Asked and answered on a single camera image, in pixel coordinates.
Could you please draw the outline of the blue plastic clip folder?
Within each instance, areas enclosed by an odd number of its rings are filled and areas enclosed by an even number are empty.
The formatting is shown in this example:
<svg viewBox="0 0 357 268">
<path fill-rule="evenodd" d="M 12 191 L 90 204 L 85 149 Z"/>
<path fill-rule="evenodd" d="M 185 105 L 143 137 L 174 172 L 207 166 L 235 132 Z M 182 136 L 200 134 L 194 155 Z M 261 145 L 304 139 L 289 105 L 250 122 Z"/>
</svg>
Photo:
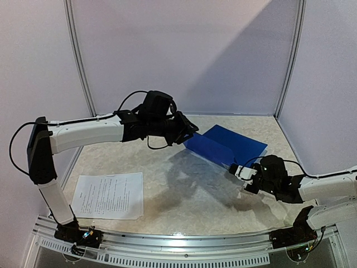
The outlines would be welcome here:
<svg viewBox="0 0 357 268">
<path fill-rule="evenodd" d="M 268 147 L 266 143 L 219 125 L 214 125 L 202 135 L 194 134 L 184 145 L 188 150 L 220 166 L 252 162 L 252 158 L 263 156 Z"/>
</svg>

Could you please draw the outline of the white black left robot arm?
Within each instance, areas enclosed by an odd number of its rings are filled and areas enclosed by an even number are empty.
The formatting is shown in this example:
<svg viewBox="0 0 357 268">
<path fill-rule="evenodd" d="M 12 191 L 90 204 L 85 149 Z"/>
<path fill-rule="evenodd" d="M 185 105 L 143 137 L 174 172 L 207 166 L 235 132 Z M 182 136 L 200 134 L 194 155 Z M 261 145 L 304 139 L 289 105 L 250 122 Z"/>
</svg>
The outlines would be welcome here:
<svg viewBox="0 0 357 268">
<path fill-rule="evenodd" d="M 146 92 L 143 103 L 133 109 L 72 121 L 35 120 L 27 145 L 28 175 L 37 185 L 61 233 L 79 242 L 83 230 L 57 182 L 53 155 L 68 149 L 103 142 L 129 142 L 162 137 L 168 146 L 182 144 L 199 130 L 178 111 L 173 98 L 157 90 Z"/>
</svg>

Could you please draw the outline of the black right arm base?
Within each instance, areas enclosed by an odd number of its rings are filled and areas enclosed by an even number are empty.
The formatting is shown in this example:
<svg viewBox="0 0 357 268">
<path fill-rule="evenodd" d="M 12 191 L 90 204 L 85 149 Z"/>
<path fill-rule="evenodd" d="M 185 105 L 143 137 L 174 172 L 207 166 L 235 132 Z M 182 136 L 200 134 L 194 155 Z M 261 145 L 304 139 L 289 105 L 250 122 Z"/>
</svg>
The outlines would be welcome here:
<svg viewBox="0 0 357 268">
<path fill-rule="evenodd" d="M 317 231 L 311 228 L 307 223 L 308 214 L 312 209 L 312 205 L 303 208 L 299 212 L 292 227 L 277 229 L 269 233 L 269 240 L 274 249 L 289 247 L 317 239 Z"/>
</svg>

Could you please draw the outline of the printed white paper sheet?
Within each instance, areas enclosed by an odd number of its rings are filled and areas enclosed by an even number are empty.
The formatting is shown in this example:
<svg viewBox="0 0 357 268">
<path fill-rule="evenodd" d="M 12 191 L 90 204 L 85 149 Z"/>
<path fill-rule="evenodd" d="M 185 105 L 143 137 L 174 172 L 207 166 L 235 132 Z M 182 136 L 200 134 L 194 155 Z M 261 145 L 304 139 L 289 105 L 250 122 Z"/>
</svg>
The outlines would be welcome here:
<svg viewBox="0 0 357 268">
<path fill-rule="evenodd" d="M 143 216 L 143 174 L 81 175 L 71 202 L 78 218 L 136 220 Z"/>
</svg>

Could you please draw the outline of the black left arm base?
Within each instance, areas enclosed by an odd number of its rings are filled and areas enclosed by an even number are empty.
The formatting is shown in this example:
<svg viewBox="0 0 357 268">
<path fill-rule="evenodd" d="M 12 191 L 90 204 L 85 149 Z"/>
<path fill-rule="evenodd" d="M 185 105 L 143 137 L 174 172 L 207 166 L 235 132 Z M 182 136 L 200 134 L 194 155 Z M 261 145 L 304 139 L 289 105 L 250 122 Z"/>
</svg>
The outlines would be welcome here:
<svg viewBox="0 0 357 268">
<path fill-rule="evenodd" d="M 58 224 L 54 237 L 68 243 L 76 244 L 77 246 L 99 248 L 103 240 L 103 232 L 88 227 L 81 229 L 77 221 L 68 224 Z"/>
</svg>

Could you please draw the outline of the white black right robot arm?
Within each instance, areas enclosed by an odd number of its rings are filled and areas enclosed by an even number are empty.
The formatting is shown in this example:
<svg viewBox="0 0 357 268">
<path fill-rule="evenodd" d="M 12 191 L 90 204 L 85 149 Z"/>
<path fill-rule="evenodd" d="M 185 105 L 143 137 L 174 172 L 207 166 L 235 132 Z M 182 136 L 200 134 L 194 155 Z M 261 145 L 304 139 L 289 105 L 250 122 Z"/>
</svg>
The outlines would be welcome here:
<svg viewBox="0 0 357 268">
<path fill-rule="evenodd" d="M 356 166 L 329 174 L 288 174 L 285 163 L 299 165 L 276 155 L 258 156 L 239 166 L 235 176 L 246 183 L 252 193 L 260 190 L 272 194 L 277 201 L 301 204 L 311 200 L 337 198 L 312 207 L 306 223 L 299 222 L 288 232 L 292 243 L 301 243 L 311 229 L 356 219 Z"/>
</svg>

